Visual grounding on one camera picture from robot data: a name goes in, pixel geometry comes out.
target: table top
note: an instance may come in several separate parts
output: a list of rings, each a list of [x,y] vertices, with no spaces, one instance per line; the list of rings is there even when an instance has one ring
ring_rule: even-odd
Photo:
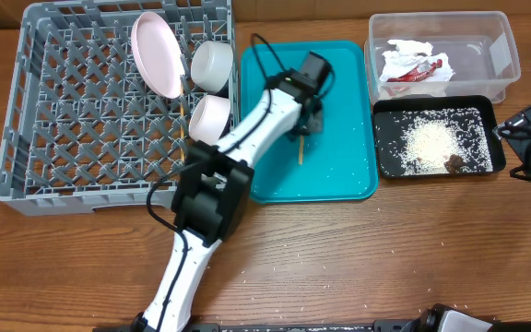
[[[531,16],[510,16],[521,79],[495,106],[531,104]],[[367,20],[241,23],[270,42],[351,40]],[[0,30],[0,141],[18,32]],[[507,169],[519,160],[505,145]],[[172,214],[165,210],[166,219]],[[0,203],[0,330],[90,331],[151,302],[173,235],[143,207],[26,218]],[[531,319],[531,184],[483,177],[381,180],[368,200],[258,206],[214,254],[193,315],[223,325],[413,318],[437,302]]]

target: crumpled paper towel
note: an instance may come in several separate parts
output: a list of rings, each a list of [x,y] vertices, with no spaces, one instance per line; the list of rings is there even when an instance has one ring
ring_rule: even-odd
[[[422,82],[448,82],[455,74],[448,63],[448,55],[439,53],[431,56],[433,46],[428,42],[390,40],[389,44],[394,45],[396,51],[386,51],[383,53],[385,65],[383,73],[379,77],[381,82],[386,82],[389,78],[402,77],[404,74],[415,69],[425,62],[434,63],[442,59],[442,67],[437,68],[430,77]],[[410,94],[429,94],[434,97],[444,97],[447,84],[411,84],[409,89],[392,89],[389,93],[388,87],[379,87],[380,99],[391,99]]]

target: white cup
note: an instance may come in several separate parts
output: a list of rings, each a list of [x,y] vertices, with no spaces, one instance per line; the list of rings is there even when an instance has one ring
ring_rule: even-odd
[[[219,92],[228,87],[232,65],[233,54],[229,44],[205,41],[192,59],[192,80],[204,91],[222,95]]]
[[[206,95],[198,102],[190,120],[190,137],[215,145],[230,123],[230,100]]]

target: dish rack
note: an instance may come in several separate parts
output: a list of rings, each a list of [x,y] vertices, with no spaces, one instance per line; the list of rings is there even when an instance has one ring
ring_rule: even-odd
[[[145,204],[149,187],[183,166],[187,124],[206,95],[190,79],[195,49],[227,42],[232,124],[239,122],[230,0],[64,1],[24,12],[0,148],[0,201],[27,216]],[[136,69],[130,34],[161,15],[182,49],[183,94],[168,100]],[[177,181],[153,196],[169,207]]]

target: blue tray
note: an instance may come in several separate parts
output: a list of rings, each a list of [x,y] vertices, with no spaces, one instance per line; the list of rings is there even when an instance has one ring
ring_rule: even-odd
[[[372,116],[364,55],[350,41],[273,44],[286,68],[300,68],[309,51],[320,54],[336,72],[336,83],[324,99],[323,132],[300,140],[277,140],[255,166],[251,198],[259,203],[364,199],[378,187]],[[280,71],[265,45],[257,52],[268,75]],[[241,61],[242,118],[259,102],[266,83],[251,48]]]

